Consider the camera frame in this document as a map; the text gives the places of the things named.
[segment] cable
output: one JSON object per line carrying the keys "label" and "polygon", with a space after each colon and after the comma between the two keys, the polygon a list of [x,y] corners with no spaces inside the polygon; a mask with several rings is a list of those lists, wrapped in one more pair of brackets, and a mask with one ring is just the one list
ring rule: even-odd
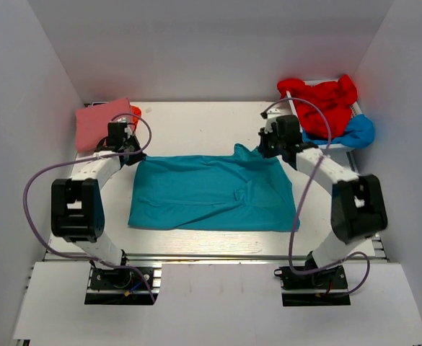
{"label": "cable", "polygon": [[102,139],[100,139],[100,141],[97,143],[97,145],[95,146],[95,151],[97,151],[97,149],[102,148],[103,147],[103,143],[105,142],[105,140],[108,138],[108,136],[103,137]]}
{"label": "cable", "polygon": [[119,288],[119,289],[121,289],[121,288],[126,288],[126,287],[129,285],[129,283],[131,283],[131,281],[132,281],[132,272],[130,271],[130,272],[129,272],[129,280],[128,280],[128,282],[127,282],[124,286],[120,287],[120,286],[114,286],[114,285],[113,285],[113,287],[114,287],[114,288]]}
{"label": "cable", "polygon": [[328,131],[328,142],[326,143],[326,147],[325,147],[325,150],[323,151],[323,155],[318,159],[317,164],[315,165],[315,167],[312,170],[311,175],[309,176],[307,184],[305,185],[304,191],[302,192],[302,195],[300,197],[299,205],[297,206],[296,215],[294,216],[294,221],[293,221],[292,227],[291,227],[291,235],[289,237],[289,253],[288,253],[289,269],[295,275],[298,275],[298,276],[312,275],[312,274],[316,274],[317,272],[321,272],[322,270],[325,270],[325,269],[328,269],[328,268],[331,268],[331,267],[335,267],[336,265],[340,265],[341,263],[345,262],[346,260],[349,260],[350,258],[355,257],[357,255],[360,255],[360,256],[364,257],[364,259],[366,260],[366,272],[364,274],[363,280],[361,280],[361,282],[356,287],[351,289],[346,294],[336,296],[336,297],[347,296],[349,294],[356,292],[364,284],[364,282],[368,278],[369,271],[371,269],[371,262],[369,261],[368,256],[364,252],[355,251],[355,252],[349,254],[347,257],[345,257],[343,259],[332,262],[329,265],[323,265],[322,267],[318,267],[316,269],[297,270],[294,267],[292,252],[293,252],[293,248],[294,248],[294,236],[295,236],[295,233],[296,233],[296,230],[297,230],[297,223],[298,223],[298,220],[299,220],[299,216],[300,216],[302,207],[304,206],[305,198],[306,198],[307,193],[310,189],[310,185],[312,185],[313,179],[315,178],[315,175],[316,175],[318,169],[320,168],[321,163],[323,162],[323,160],[325,159],[325,157],[328,154],[329,147],[330,147],[331,141],[332,141],[332,136],[331,136],[331,128],[329,126],[328,119],[326,119],[323,112],[317,106],[315,106],[310,101],[307,101],[306,99],[301,99],[301,98],[298,98],[298,97],[284,97],[283,99],[279,99],[278,101],[269,105],[261,114],[264,114],[264,113],[266,114],[267,111],[269,111],[272,107],[276,106],[277,104],[282,103],[282,102],[286,102],[286,101],[290,101],[290,100],[303,102],[303,103],[313,107],[318,112],[318,114],[321,116],[323,122],[325,123],[326,130]]}
{"label": "cable", "polygon": [[331,282],[329,283],[329,286],[328,286],[328,289],[326,290],[326,292],[317,294],[317,297],[327,296],[332,289],[333,289],[333,281],[331,280]]}
{"label": "cable", "polygon": [[44,240],[44,238],[40,235],[38,229],[36,228],[36,225],[34,224],[32,218],[31,218],[31,214],[30,214],[30,208],[28,205],[28,192],[30,191],[30,187],[31,184],[42,174],[46,173],[47,171],[50,171],[52,169],[56,169],[56,168],[60,168],[60,167],[66,167],[66,166],[71,166],[74,164],[80,164],[83,162],[90,162],[90,161],[95,161],[98,159],[106,159],[106,158],[110,158],[110,157],[116,157],[116,156],[128,156],[128,155],[136,155],[136,154],[140,154],[143,150],[145,150],[145,148],[150,144],[151,142],[151,128],[150,125],[148,125],[148,123],[142,119],[141,117],[139,117],[138,115],[135,114],[131,114],[131,113],[122,113],[117,115],[116,117],[122,116],[122,115],[130,115],[132,117],[135,117],[137,119],[139,119],[143,124],[145,124],[146,129],[148,130],[148,141],[146,142],[146,144],[140,148],[138,151],[134,151],[132,153],[113,153],[113,154],[107,154],[107,155],[100,155],[100,156],[91,156],[91,157],[87,157],[85,159],[79,159],[79,160],[74,160],[74,161],[68,161],[68,162],[62,162],[60,164],[53,164],[49,167],[43,168],[41,169],[39,172],[35,173],[30,180],[27,182],[27,184],[25,185],[25,188],[23,190],[23,211],[25,212],[25,217],[28,221],[28,224],[30,225],[31,231],[33,232],[33,234],[35,235],[36,239],[40,242],[40,244],[45,247],[50,253],[55,254],[57,256],[63,257],[63,258],[67,258],[69,260],[92,260],[95,262],[99,262],[103,265],[105,265],[106,267],[109,268],[113,268],[113,269],[128,269],[128,270],[133,270],[134,272],[136,272],[137,274],[140,275],[141,280],[145,283],[146,289],[148,290],[148,293],[151,297],[151,300],[154,303],[154,295],[151,291],[150,285],[148,284],[148,282],[145,280],[144,275],[142,274],[142,272],[134,266],[131,265],[114,265],[112,263],[108,263],[106,261],[101,260],[100,258],[96,258],[93,256],[74,256],[71,254],[64,254],[63,252],[59,252],[55,249],[53,249],[49,244],[47,244],[47,242]]}
{"label": "cable", "polygon": [[133,286],[130,290],[129,293],[132,294],[137,288],[140,287],[140,285],[142,284],[142,282],[137,283],[137,285]]}

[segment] teal shirt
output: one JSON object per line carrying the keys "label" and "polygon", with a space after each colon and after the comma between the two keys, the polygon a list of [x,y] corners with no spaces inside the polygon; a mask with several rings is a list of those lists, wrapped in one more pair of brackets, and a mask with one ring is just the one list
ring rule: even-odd
{"label": "teal shirt", "polygon": [[241,144],[231,156],[148,156],[128,224],[140,229],[289,231],[296,208],[277,158]]}

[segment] folded pink towel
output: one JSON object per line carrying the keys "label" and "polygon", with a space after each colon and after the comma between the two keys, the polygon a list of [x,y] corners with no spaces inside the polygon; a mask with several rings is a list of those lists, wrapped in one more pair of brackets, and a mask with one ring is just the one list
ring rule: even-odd
{"label": "folded pink towel", "polygon": [[107,124],[121,113],[132,113],[131,105],[127,98],[77,110],[77,152],[81,153],[94,149],[102,138],[108,136]]}

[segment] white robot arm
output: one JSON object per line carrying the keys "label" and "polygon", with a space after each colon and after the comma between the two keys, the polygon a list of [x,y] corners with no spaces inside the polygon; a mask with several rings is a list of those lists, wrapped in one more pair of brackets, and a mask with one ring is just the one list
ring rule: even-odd
{"label": "white robot arm", "polygon": [[[304,143],[299,119],[295,115],[263,113],[266,125],[260,129],[259,152],[266,158],[280,155],[295,170],[310,176],[321,149]],[[379,180],[361,176],[324,157],[315,181],[332,197],[331,231],[311,252],[305,267],[323,267],[345,258],[360,243],[387,227],[387,214]]]}
{"label": "white robot arm", "polygon": [[86,164],[72,177],[57,179],[52,184],[51,228],[55,236],[112,265],[125,264],[123,251],[104,232],[105,214],[100,190],[123,165],[140,162],[146,155],[103,156],[133,153],[139,149],[139,142],[128,123],[118,121],[108,124],[108,136],[99,143],[94,153],[100,158]]}

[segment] white platform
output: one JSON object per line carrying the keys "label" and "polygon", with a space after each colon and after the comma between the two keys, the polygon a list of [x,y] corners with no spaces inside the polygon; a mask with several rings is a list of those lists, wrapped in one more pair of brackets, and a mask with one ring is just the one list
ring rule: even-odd
{"label": "white platform", "polygon": [[[230,155],[233,146],[248,148],[259,144],[258,131],[265,125],[260,112],[269,102],[137,102],[142,117],[153,131],[146,150],[152,156]],[[139,125],[140,143],[147,140],[144,125]],[[336,153],[334,160],[348,165],[346,153]],[[282,162],[293,183],[294,199],[299,202],[307,177]],[[75,166],[76,173],[82,166]],[[136,167],[124,167],[102,190],[105,231],[129,254],[147,255],[241,255],[285,256],[289,233],[271,231],[155,231],[132,229],[127,225],[131,207],[132,185]],[[294,242],[294,255],[305,256],[316,248],[330,230],[331,198],[314,183],[300,216],[301,226]],[[61,252],[80,252],[78,247],[54,236],[51,245]],[[374,256],[369,240],[359,249]]]}
{"label": "white platform", "polygon": [[[276,264],[163,265],[154,306],[85,306],[89,264],[39,262],[15,339],[31,345],[422,344],[422,322],[398,264],[372,265],[350,306],[283,307]],[[349,285],[365,265],[345,265]]]}

